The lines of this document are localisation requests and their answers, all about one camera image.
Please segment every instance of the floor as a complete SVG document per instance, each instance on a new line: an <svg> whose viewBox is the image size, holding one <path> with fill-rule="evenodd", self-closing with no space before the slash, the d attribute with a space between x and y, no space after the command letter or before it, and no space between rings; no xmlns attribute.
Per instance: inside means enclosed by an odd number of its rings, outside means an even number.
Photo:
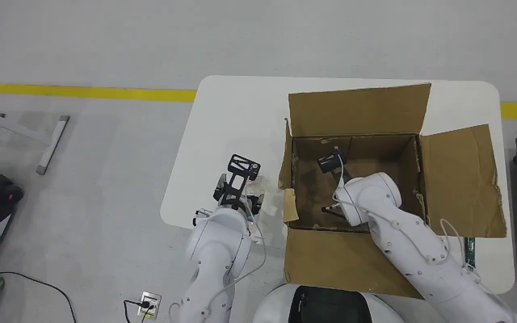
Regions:
<svg viewBox="0 0 517 323"><path fill-rule="evenodd" d="M6 0L0 4L0 82L195 89L210 74L442 78L492 82L517 101L517 20L511 1L219 2ZM191 104L0 96L0 111L51 133L72 119L48 173L43 147L0 129L0 172L27 192L0 271L62 287L79 322L124 320L122 300L162 295L157 322L186 289L189 231L160 205ZM517 121L503 120L508 158ZM515 172L509 173L513 178ZM239 283L233 322L248 322L282 277L283 252ZM261 261L253 248L245 271ZM71 322L61 295L15 277L1 322ZM503 296L517 309L517 289ZM132 321L135 308L130 308Z"/></svg>

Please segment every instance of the electrical socket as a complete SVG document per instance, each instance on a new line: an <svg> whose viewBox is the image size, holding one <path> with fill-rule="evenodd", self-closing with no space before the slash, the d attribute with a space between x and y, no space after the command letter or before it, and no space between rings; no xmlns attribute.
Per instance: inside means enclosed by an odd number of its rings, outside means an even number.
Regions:
<svg viewBox="0 0 517 323"><path fill-rule="evenodd" d="M158 310L160 309L160 302L162 301L162 297L158 294L153 294L151 292L143 292L141 297L141 302L144 301L149 302L149 306L154 305L153 309L150 309L147 312L147 315L145 316L148 320L156 320L156 316L158 315ZM138 313L137 315L139 317L143 317L145 315L145 312L147 311L147 308L138 307Z"/></svg>

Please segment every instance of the yellow floor stripe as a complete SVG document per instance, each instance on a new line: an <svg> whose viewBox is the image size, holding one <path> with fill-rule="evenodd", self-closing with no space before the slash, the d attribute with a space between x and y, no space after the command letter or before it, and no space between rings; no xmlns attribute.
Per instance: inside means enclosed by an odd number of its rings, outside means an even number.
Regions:
<svg viewBox="0 0 517 323"><path fill-rule="evenodd" d="M194 102L195 90L155 90L115 87L37 86L0 84L0 94L66 96L72 98L119 99L162 102Z"/></svg>
<svg viewBox="0 0 517 323"><path fill-rule="evenodd" d="M517 102L501 102L501 117L517 119Z"/></svg>

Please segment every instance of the cardboard box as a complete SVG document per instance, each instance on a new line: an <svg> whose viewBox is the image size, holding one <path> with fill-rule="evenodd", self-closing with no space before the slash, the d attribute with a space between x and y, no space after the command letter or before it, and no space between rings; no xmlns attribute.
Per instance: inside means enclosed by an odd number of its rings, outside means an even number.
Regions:
<svg viewBox="0 0 517 323"><path fill-rule="evenodd" d="M463 237L505 237L487 124L420 136L431 84L289 95L279 187L288 225L289 283L420 297L378 250L368 225L352 228L321 211L336 183L316 160L337 145L353 177L384 171L401 191L401 209L443 234L439 219Z"/></svg>

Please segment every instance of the box flap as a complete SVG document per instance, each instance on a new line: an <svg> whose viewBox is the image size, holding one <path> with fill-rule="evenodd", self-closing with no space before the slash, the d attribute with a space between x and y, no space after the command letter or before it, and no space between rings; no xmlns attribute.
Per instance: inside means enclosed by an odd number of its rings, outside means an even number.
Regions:
<svg viewBox="0 0 517 323"><path fill-rule="evenodd" d="M289 95L293 136L420 133L431 84Z"/></svg>
<svg viewBox="0 0 517 323"><path fill-rule="evenodd" d="M298 211L296 210L296 196L293 188L287 188L284 191L284 223L299 220Z"/></svg>
<svg viewBox="0 0 517 323"><path fill-rule="evenodd" d="M289 121L285 119L285 148L284 148L284 159L282 161L282 167L278 175L278 188L285 190L291 187L291 156L292 155L292 138L291 130L289 129Z"/></svg>
<svg viewBox="0 0 517 323"><path fill-rule="evenodd" d="M288 229L288 283L422 298L364 233Z"/></svg>
<svg viewBox="0 0 517 323"><path fill-rule="evenodd" d="M439 219L444 218L462 237L505 237L488 124L423 136L421 144L433 230L442 232Z"/></svg>

